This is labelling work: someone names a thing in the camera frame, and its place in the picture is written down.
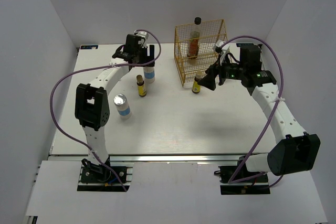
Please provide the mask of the dark sauce bottle red label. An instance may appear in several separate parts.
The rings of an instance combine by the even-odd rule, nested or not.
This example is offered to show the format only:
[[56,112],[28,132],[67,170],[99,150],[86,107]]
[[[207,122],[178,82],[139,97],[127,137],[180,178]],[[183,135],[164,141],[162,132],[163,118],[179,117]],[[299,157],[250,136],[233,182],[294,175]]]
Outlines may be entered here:
[[201,22],[202,19],[200,17],[195,17],[194,25],[190,32],[190,38],[188,41],[187,57],[190,60],[195,60],[198,56],[198,43],[201,36]]

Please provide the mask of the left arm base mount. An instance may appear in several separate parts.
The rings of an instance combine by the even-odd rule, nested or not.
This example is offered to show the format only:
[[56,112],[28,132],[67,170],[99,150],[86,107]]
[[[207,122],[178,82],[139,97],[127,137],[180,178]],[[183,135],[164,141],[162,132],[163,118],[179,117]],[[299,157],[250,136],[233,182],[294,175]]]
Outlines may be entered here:
[[109,169],[102,165],[96,165],[86,158],[81,160],[81,170],[78,179],[77,191],[86,192],[126,192],[128,191],[131,181],[133,167],[129,165],[115,166],[109,165],[117,176]]

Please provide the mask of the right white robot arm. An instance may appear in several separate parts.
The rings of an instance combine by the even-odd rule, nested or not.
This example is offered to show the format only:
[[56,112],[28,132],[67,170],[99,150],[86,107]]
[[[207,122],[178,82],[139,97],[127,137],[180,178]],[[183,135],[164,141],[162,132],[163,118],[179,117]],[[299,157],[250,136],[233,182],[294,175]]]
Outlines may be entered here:
[[315,134],[308,134],[290,112],[275,77],[261,68],[260,48],[253,44],[242,46],[239,60],[233,62],[228,58],[231,54],[229,45],[216,44],[214,50],[218,58],[198,84],[215,90],[216,78],[219,85],[225,80],[239,80],[262,109],[267,118],[266,127],[272,129],[276,140],[276,146],[269,153],[242,157],[229,181],[247,182],[261,173],[281,176],[311,170],[320,139]]

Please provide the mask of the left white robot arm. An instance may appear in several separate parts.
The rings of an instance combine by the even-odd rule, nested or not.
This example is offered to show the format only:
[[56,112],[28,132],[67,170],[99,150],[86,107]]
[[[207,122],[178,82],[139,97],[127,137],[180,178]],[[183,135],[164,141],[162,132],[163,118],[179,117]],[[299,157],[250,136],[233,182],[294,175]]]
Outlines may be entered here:
[[125,44],[112,55],[110,65],[91,82],[81,83],[76,88],[75,118],[79,120],[86,142],[92,148],[83,165],[98,181],[104,182],[111,175],[104,136],[104,126],[110,116],[108,95],[133,68],[133,64],[144,64],[154,59],[153,55],[148,55],[148,37],[145,31],[128,34]]

